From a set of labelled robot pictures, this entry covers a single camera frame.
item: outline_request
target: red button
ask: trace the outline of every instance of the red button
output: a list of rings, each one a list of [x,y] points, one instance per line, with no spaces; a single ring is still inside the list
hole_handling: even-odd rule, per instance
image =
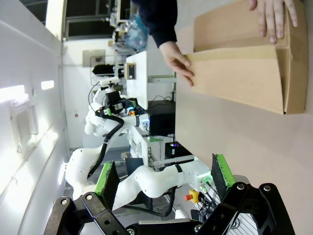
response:
[[[185,200],[186,201],[189,201],[192,199],[192,195],[188,194],[188,195],[185,195]]]

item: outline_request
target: metal frame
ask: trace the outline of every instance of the metal frame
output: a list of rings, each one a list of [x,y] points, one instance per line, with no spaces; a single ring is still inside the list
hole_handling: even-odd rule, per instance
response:
[[[111,38],[110,34],[100,34],[100,35],[84,35],[84,36],[69,36],[69,24],[70,23],[80,23],[80,22],[94,22],[94,21],[105,21],[105,18],[110,17],[112,8],[112,0],[109,0],[109,7],[107,14],[99,14],[100,12],[100,0],[96,0],[95,15],[90,16],[72,16],[66,17],[65,19],[65,29],[64,37],[67,41],[71,40],[82,40],[82,39],[99,39],[99,38]]]
[[[28,6],[37,5],[37,4],[43,4],[43,3],[48,3],[48,0],[31,2],[31,3],[24,4],[24,6],[28,7]]]
[[[15,106],[14,103],[9,104],[9,112],[10,112],[10,123],[13,133],[13,139],[16,151],[22,155],[23,158],[27,157],[28,152],[35,146],[38,141],[38,130],[37,130],[37,122],[35,121],[34,109],[35,106],[31,106],[29,100],[20,105]],[[24,112],[27,112],[28,115],[28,124],[30,129],[31,139],[25,145],[22,145],[21,133],[18,128],[18,116]]]
[[[117,24],[127,22],[128,21],[127,19],[121,19],[122,0],[115,0],[115,7],[116,7],[116,22],[117,22]]]
[[[95,222],[103,234],[112,235],[226,235],[239,213],[247,213],[252,214],[260,235],[295,235],[278,189],[270,183],[254,188],[236,182],[204,223],[190,219],[143,221],[124,228],[111,211],[119,183],[116,176],[114,166],[105,184],[108,190],[102,190],[101,196],[88,192],[74,202],[68,197],[57,199],[44,234],[79,234],[85,223]]]
[[[148,83],[176,83],[176,73],[173,75],[151,75],[148,76]]]

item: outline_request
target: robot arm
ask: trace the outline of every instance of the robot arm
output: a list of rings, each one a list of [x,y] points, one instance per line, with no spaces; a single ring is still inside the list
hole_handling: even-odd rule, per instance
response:
[[[115,165],[111,163],[104,174],[107,183],[101,184],[101,195],[89,191],[75,201],[68,197],[55,201],[44,235],[80,234],[84,224],[93,221],[107,235],[226,235],[230,234],[239,213],[252,216],[258,234],[295,235],[278,189],[270,183],[254,188],[250,184],[234,182],[203,223],[190,219],[140,221],[125,228],[112,213],[119,185]]]
[[[135,99],[122,97],[112,88],[112,79],[109,82],[109,88],[99,88],[96,92],[93,103],[89,106],[85,126],[86,134],[105,136],[104,143],[96,149],[75,150],[67,164],[66,180],[74,188],[73,198],[79,197],[82,190],[92,184],[88,182],[88,177],[99,167],[104,155],[122,131],[131,126],[138,126],[142,120],[149,120],[147,114],[119,117],[118,114],[122,110],[136,106],[137,103]]]
[[[113,210],[135,200],[141,191],[150,198],[158,198],[169,189],[184,184],[189,184],[195,190],[200,191],[198,175],[209,171],[209,168],[199,160],[168,166],[160,172],[155,172],[152,168],[142,165],[126,180],[119,183]]]

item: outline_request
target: window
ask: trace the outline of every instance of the window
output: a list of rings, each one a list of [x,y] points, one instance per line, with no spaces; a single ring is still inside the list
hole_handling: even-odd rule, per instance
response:
[[[36,128],[34,114],[35,106],[31,107],[28,100],[10,104],[14,142],[17,152],[22,156],[25,156],[37,141],[38,128]]]
[[[111,38],[114,27],[110,26],[114,0],[67,0],[67,40]]]

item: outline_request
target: black cable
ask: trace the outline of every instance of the black cable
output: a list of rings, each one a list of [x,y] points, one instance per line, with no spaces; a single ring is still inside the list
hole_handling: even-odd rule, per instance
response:
[[[172,190],[171,190],[171,195],[170,195],[170,198],[171,198],[170,199],[170,204],[169,204],[169,206],[168,206],[168,208],[167,208],[165,213],[159,213],[159,212],[151,211],[151,210],[148,210],[148,209],[145,209],[145,208],[128,206],[128,205],[125,205],[125,206],[122,206],[122,207],[126,208],[126,209],[146,212],[146,213],[153,214],[153,215],[156,215],[156,216],[159,216],[159,217],[167,217],[171,213],[171,211],[173,209],[173,204],[174,204],[174,200],[175,200],[175,192],[176,192],[176,187],[173,187]]]
[[[216,195],[219,195],[217,193],[217,191],[212,187],[212,185],[208,182],[208,181],[205,181],[207,183],[207,185],[209,185],[209,187],[216,193]]]
[[[91,91],[93,90],[93,88],[94,88],[96,85],[94,85],[94,86],[91,88],[91,90],[89,91],[89,94],[88,94],[88,103],[89,103],[89,106],[91,107],[92,110],[93,110],[93,108],[92,108],[91,103],[90,103],[90,94],[91,94]]]
[[[209,193],[207,193],[208,197],[211,199],[211,203],[213,203],[214,207],[217,207],[217,204],[215,202],[215,200],[211,197],[211,195]]]
[[[160,98],[162,98],[163,100],[166,100],[167,98],[170,98],[170,99],[171,99],[171,97],[169,97],[169,96],[167,96],[167,97],[164,98],[164,97],[161,96],[161,95],[157,95],[156,97],[153,98],[153,100],[150,101],[150,103],[153,102],[153,101],[155,101],[155,99],[156,99],[157,97],[160,97]]]
[[[214,206],[211,202],[206,201],[204,198],[201,201],[202,207],[199,210],[199,221],[204,223],[207,218],[213,213]]]
[[[236,219],[233,225],[231,226],[231,229],[237,229],[240,227],[241,221],[239,219]]]
[[[113,130],[111,130],[107,136],[105,137],[104,139],[104,143],[103,143],[103,146],[102,146],[102,149],[101,149],[101,152],[100,152],[100,155],[99,155],[99,158],[96,162],[96,164],[93,166],[93,168],[89,171],[89,174],[88,174],[88,178],[96,171],[96,169],[100,166],[100,164],[102,163],[103,159],[104,159],[104,155],[106,154],[106,151],[107,151],[107,146],[108,146],[108,142],[109,140],[112,138],[112,136],[118,132],[119,129],[121,129],[125,122],[123,119],[119,118],[119,117],[116,117],[116,116],[109,116],[109,115],[104,115],[102,116],[102,118],[106,118],[106,119],[110,119],[110,120],[113,120],[113,121],[117,121],[118,122],[118,125],[116,127],[113,128]]]
[[[169,97],[169,96],[167,96],[167,97],[163,97],[163,96],[161,96],[161,95],[157,95],[156,97],[154,97],[154,99],[152,100],[152,101],[150,101],[150,104],[152,104],[152,102],[157,98],[157,97],[161,97],[163,100],[166,100],[166,101],[168,101],[168,102],[174,102],[173,100],[172,100],[172,98],[171,97]],[[156,106],[158,106],[158,105],[162,105],[162,106],[166,106],[166,105],[170,105],[170,104],[156,104],[156,105],[154,105],[154,106],[150,106],[150,107],[148,107],[148,108],[154,108],[154,107],[156,107]]]

